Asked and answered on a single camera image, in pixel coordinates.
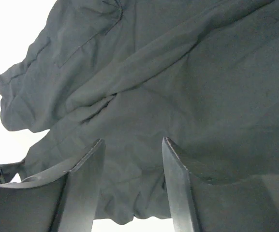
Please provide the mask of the black trousers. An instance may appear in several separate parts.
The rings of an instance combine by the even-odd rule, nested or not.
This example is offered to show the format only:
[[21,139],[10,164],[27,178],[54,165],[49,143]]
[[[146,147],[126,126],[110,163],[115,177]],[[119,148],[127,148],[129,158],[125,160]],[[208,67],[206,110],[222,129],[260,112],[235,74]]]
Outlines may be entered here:
[[95,218],[169,218],[164,137],[279,174],[279,0],[58,0],[0,95],[7,130],[47,131],[21,178],[103,138]]

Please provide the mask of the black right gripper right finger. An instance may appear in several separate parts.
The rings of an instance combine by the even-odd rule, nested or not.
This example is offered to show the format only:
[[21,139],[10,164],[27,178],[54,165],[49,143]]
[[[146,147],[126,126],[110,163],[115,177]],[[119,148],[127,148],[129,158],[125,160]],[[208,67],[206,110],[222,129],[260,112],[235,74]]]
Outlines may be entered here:
[[170,138],[162,158],[177,232],[279,232],[279,172],[240,174],[193,158]]

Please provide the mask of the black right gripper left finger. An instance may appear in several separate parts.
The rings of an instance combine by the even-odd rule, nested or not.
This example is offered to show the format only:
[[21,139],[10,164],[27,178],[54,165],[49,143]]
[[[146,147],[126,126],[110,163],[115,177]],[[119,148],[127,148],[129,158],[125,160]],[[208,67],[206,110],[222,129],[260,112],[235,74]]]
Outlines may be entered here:
[[105,157],[96,140],[81,154],[21,182],[23,162],[0,164],[0,232],[89,232],[95,218]]

